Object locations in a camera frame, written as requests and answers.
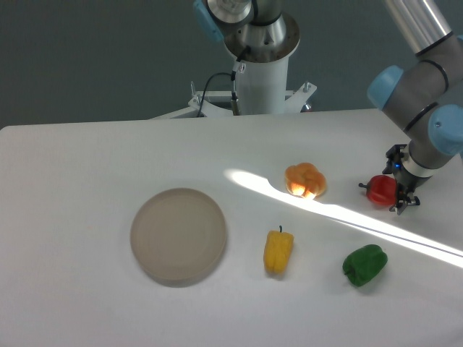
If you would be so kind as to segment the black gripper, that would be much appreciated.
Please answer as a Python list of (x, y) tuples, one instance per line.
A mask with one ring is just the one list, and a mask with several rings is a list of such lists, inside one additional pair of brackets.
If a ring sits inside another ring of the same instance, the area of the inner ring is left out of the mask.
[(413, 160), (394, 163), (394, 178), (398, 185), (395, 203), (388, 210), (401, 215), (410, 206), (420, 206), (420, 199), (415, 195), (415, 190), (432, 176), (432, 169), (424, 168)]

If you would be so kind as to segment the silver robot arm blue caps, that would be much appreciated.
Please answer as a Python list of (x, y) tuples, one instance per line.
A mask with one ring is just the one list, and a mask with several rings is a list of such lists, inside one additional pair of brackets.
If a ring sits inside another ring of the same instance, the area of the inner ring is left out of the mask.
[[(418, 206), (418, 187), (462, 152), (462, 108), (438, 99), (462, 81), (462, 38), (453, 34), (434, 1), (386, 1), (391, 18), (417, 57), (408, 70), (384, 69), (368, 87), (370, 102), (409, 137), (392, 146), (386, 167), (366, 185), (368, 199), (402, 213)], [(206, 35), (234, 57), (229, 73), (234, 115), (304, 109), (314, 87), (286, 93), (289, 57), (300, 29), (280, 1), (195, 1)]]

